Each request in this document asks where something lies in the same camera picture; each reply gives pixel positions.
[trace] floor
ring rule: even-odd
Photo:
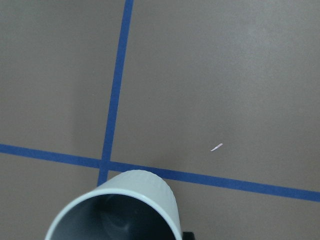
[[[131,169],[164,178],[197,240],[319,238],[320,2],[0,9],[4,239],[43,239]]]

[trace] painter's tape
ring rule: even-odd
[[[268,185],[250,181],[241,181],[223,177],[201,175],[182,171],[174,171],[148,166],[133,165],[121,162],[110,162],[109,170],[125,172],[129,170],[146,170],[164,179],[183,181],[194,184],[202,184],[226,189],[241,190],[246,192],[267,194],[285,198],[301,199],[313,202],[320,202],[320,192],[289,188],[283,186]]]
[[[100,160],[95,158],[73,156],[73,155],[68,155],[63,153],[42,151],[42,150],[5,145],[5,144],[0,144],[0,153],[33,158],[33,159],[53,161],[53,162],[64,163],[64,164],[73,164],[73,165],[79,165],[79,166],[96,168],[96,169],[100,167]]]
[[[108,177],[108,162],[110,162],[112,145],[113,145],[114,135],[115,135],[121,81],[122,81],[122,75],[124,71],[126,49],[127,49],[133,4],[134,4],[133,0],[126,0],[124,4],[121,30],[120,30],[120,36],[119,36],[119,42],[118,42],[118,49],[116,53],[114,74],[113,74],[113,82],[112,82],[112,88],[111,88],[109,111],[108,111],[108,117],[106,121],[106,129],[105,129],[104,143],[103,143],[103,149],[102,149],[101,166],[100,166],[98,182],[97,182],[98,186],[104,183]]]

